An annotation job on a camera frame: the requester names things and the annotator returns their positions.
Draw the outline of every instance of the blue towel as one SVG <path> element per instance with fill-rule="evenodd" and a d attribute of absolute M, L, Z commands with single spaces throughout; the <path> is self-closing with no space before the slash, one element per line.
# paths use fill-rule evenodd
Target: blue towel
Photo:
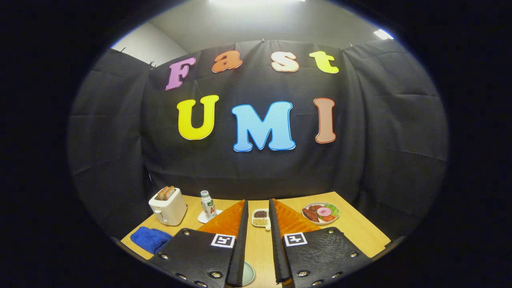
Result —
<path fill-rule="evenodd" d="M 135 233 L 130 235 L 130 239 L 142 249 L 156 254 L 172 239 L 172 236 L 157 229 L 140 227 Z"/>

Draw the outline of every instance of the white coaster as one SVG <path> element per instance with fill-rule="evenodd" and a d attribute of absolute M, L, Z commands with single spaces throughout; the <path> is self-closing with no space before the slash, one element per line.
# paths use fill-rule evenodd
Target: white coaster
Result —
<path fill-rule="evenodd" d="M 217 215 L 221 214 L 223 210 L 218 210 L 217 209 Z M 199 216 L 197 216 L 197 221 L 201 222 L 201 223 L 207 223 L 209 220 L 206 218 L 206 214 L 204 213 L 204 211 L 201 211 L 201 213 L 199 214 Z"/>

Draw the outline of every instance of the bread slice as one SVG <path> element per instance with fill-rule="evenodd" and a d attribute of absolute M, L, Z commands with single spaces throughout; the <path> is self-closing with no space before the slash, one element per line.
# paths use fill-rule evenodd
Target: bread slice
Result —
<path fill-rule="evenodd" d="M 169 189 L 169 187 L 165 186 L 162 190 L 160 190 L 160 192 L 158 192 L 158 200 L 163 200 L 163 194 L 165 193 L 165 191 L 167 191 Z"/>
<path fill-rule="evenodd" d="M 163 200 L 164 201 L 169 200 L 170 196 L 174 193 L 174 191 L 176 191 L 174 186 L 171 186 L 171 187 L 169 187 L 169 189 L 165 190 L 165 192 L 163 193 Z"/>

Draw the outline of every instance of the wooden table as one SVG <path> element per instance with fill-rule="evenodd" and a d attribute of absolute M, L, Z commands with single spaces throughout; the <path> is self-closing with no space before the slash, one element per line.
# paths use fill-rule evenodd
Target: wooden table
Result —
<path fill-rule="evenodd" d="M 121 242 L 132 249 L 145 259 L 150 259 L 153 254 L 147 252 L 137 246 L 130 240 L 139 227 L 155 228 L 175 235 L 182 228 L 198 229 L 202 223 L 197 221 L 197 216 L 201 213 L 200 197 L 183 196 L 188 204 L 187 212 L 180 225 L 167 226 L 160 223 L 155 215 L 151 215 L 143 223 L 133 229 L 126 235 Z M 221 200 L 214 199 L 215 207 L 219 210 L 226 210 L 239 200 Z M 339 218 L 331 224 L 321 226 L 322 228 L 337 227 L 347 238 L 352 241 L 363 253 L 368 257 L 373 257 L 380 251 L 384 250 L 384 246 L 390 242 L 390 239 L 384 235 L 375 225 L 366 219 L 348 202 L 341 198 L 336 192 L 325 194 L 317 194 L 312 196 L 279 199 L 280 202 L 286 204 L 290 208 L 300 212 L 302 208 L 312 202 L 328 202 L 338 207 L 340 211 Z M 254 227 L 251 224 L 251 213 L 254 209 L 268 208 L 268 200 L 250 200 L 249 201 L 249 220 L 247 223 L 247 241 L 245 245 L 245 261 L 249 263 L 255 271 L 254 281 L 246 287 L 276 287 L 274 263 L 272 254 L 272 238 L 270 231 L 265 228 Z"/>

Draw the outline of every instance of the toaster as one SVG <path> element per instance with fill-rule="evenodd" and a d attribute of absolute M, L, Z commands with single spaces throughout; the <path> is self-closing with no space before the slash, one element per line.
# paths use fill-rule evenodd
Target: toaster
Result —
<path fill-rule="evenodd" d="M 158 192 L 162 191 L 163 188 L 149 200 L 153 213 L 155 213 L 160 223 L 165 225 L 179 225 L 187 211 L 187 204 L 183 195 L 181 195 L 181 190 L 179 188 L 175 189 L 166 201 L 158 200 Z"/>

